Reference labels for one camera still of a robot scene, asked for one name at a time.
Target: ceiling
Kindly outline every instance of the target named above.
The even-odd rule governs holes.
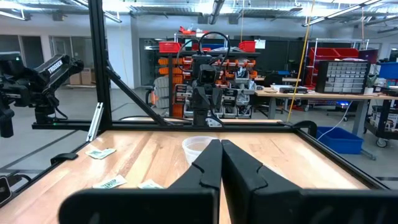
[[[310,13],[312,0],[265,1],[265,0],[225,0],[220,16],[258,17],[271,19],[300,19],[305,20],[310,14],[313,17],[327,16],[345,9],[364,0],[316,0],[315,9]],[[112,14],[116,12],[132,16],[165,15],[165,16],[203,16],[213,10],[214,0],[103,0],[103,8]],[[73,0],[0,0],[0,8],[19,5],[26,12],[61,12],[64,14],[86,14],[85,6]],[[398,16],[398,0],[383,0],[362,10],[346,13],[323,23],[351,22],[361,19],[385,19],[388,16]],[[397,20],[388,21],[381,25],[394,26]]]

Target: wooden tabletop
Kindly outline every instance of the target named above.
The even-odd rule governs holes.
[[[264,77],[257,77],[254,79],[254,81],[264,81]],[[282,82],[296,82],[297,78],[282,78]]]
[[[80,150],[77,159],[60,164],[0,208],[0,223],[57,223],[58,208],[65,198],[118,174],[127,180],[120,188],[136,188],[148,179],[168,187],[188,169],[182,141],[203,135],[229,139],[303,188],[366,189],[293,133],[107,131]],[[90,149],[108,147],[117,151],[102,160],[85,154]],[[220,223],[230,223],[223,192]]]
[[[271,88],[264,88],[264,90],[256,90],[257,96],[272,96],[278,98],[292,98],[293,93],[273,93]],[[352,95],[352,94],[326,94],[326,93],[296,93],[297,98],[318,98],[318,99],[335,99],[335,100],[398,100],[398,97],[386,95]]]

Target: table leg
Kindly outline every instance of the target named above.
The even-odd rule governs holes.
[[[275,112],[276,112],[276,99],[274,97],[270,97],[269,107],[268,107],[268,119],[275,119]]]
[[[366,115],[368,114],[368,100],[361,100],[355,113],[353,134],[358,137],[363,136],[363,128],[365,124]]]

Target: white cable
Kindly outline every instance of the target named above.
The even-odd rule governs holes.
[[[334,127],[332,127],[329,131],[327,131],[327,132],[323,133],[321,136],[319,136],[319,138],[317,140],[319,140],[320,138],[322,138],[322,136],[324,136],[324,135],[328,134],[329,132],[331,132],[333,129],[335,129],[344,120],[344,118],[346,117],[346,114],[348,112],[349,106],[351,106],[352,103],[353,103],[352,101],[349,103],[349,105],[348,105],[348,107],[346,109],[346,112],[344,113],[342,119]]]

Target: wheel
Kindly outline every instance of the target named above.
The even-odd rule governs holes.
[[[386,147],[387,146],[387,141],[382,139],[382,138],[378,138],[376,141],[376,145],[379,147]]]

